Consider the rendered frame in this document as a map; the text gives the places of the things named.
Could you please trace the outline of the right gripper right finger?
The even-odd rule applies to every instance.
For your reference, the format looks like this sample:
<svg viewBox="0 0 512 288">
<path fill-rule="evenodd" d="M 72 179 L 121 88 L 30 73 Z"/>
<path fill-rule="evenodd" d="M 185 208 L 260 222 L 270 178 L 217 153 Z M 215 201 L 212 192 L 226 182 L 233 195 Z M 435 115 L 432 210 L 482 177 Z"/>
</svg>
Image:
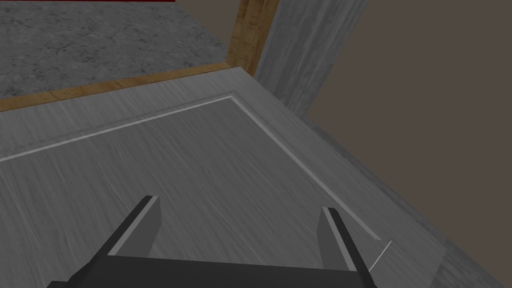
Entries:
<svg viewBox="0 0 512 288">
<path fill-rule="evenodd" d="M 368 271 L 353 238 L 335 208 L 321 208 L 316 238 L 324 269 Z"/>
</svg>

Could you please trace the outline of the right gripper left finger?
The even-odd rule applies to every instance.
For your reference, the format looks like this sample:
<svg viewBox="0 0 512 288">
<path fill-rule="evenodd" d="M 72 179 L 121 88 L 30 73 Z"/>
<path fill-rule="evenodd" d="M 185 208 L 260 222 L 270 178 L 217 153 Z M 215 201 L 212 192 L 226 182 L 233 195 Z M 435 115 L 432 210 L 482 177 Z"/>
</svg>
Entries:
<svg viewBox="0 0 512 288">
<path fill-rule="evenodd" d="M 101 255 L 147 258 L 161 224 L 161 199 L 145 196 L 103 244 Z"/>
</svg>

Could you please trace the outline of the grey panelled door leaf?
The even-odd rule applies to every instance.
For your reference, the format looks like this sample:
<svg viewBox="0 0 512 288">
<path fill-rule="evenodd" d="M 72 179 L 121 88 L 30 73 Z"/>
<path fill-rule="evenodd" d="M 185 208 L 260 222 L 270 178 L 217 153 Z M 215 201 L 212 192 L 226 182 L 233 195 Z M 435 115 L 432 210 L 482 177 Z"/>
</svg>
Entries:
<svg viewBox="0 0 512 288">
<path fill-rule="evenodd" d="M 146 195 L 157 259 L 322 266 L 335 208 L 377 288 L 505 288 L 241 68 L 0 111 L 0 288 L 85 265 Z"/>
</svg>

